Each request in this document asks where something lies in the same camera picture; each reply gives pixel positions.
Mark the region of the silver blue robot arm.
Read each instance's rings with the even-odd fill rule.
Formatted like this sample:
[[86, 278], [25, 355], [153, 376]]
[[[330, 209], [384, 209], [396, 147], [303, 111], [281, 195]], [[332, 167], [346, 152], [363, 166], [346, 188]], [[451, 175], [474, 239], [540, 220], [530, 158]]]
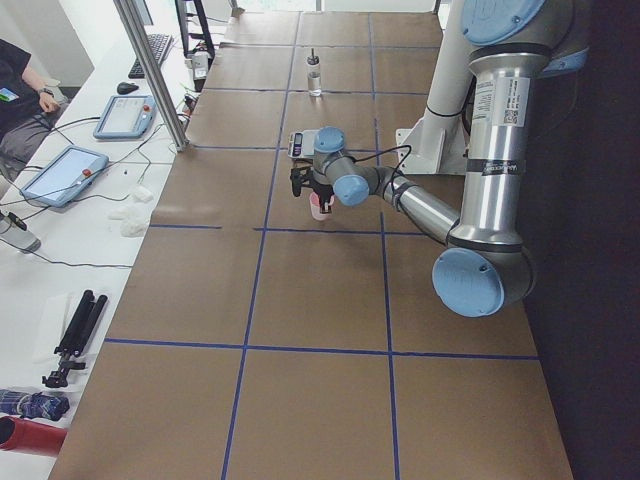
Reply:
[[290, 175], [311, 188], [323, 212], [331, 199], [353, 207], [377, 195], [442, 243], [432, 282], [466, 317], [488, 316], [526, 297], [531, 256], [515, 228], [526, 170], [528, 114], [540, 78], [579, 70], [588, 55], [588, 1], [456, 1], [452, 4], [423, 117], [401, 132], [411, 173], [461, 174], [454, 209], [398, 168], [363, 166], [344, 133], [320, 129], [310, 166]]

